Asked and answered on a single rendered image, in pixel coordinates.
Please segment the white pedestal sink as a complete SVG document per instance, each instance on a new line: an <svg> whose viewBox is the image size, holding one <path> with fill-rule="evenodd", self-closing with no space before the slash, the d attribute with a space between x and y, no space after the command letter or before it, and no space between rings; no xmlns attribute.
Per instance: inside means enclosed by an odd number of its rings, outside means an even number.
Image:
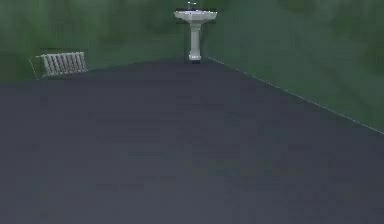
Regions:
<svg viewBox="0 0 384 224"><path fill-rule="evenodd" d="M216 10L201 9L197 0L187 0L185 9L176 9L174 17L189 24L190 51L188 59L192 63L199 63L202 59L200 48L200 34L202 26L214 21L218 15Z"/></svg>

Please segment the white ribbed radiator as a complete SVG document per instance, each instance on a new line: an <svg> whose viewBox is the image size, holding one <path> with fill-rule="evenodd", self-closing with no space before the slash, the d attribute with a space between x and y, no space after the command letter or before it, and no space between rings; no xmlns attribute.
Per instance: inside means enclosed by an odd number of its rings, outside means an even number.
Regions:
<svg viewBox="0 0 384 224"><path fill-rule="evenodd" d="M69 52L40 55L46 76L57 76L87 72L84 52Z"/></svg>

